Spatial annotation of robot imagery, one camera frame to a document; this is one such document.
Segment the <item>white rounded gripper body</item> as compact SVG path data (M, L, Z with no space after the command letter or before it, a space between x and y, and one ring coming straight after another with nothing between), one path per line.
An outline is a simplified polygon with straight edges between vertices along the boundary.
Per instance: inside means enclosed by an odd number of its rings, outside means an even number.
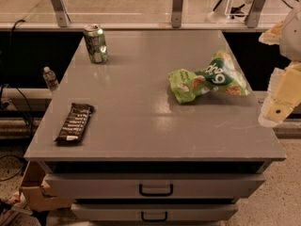
M280 54L291 61L301 60L301 8L293 8L284 20L279 40Z

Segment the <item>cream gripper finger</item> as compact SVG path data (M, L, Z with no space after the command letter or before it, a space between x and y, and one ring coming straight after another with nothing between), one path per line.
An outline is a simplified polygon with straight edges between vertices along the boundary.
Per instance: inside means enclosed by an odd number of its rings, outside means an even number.
M279 45L281 30L284 21L280 21L275 24L272 28L263 32L259 37L259 42L267 45Z
M275 127L301 104L301 62L292 61L285 69L274 68L267 97L261 106L259 124Z

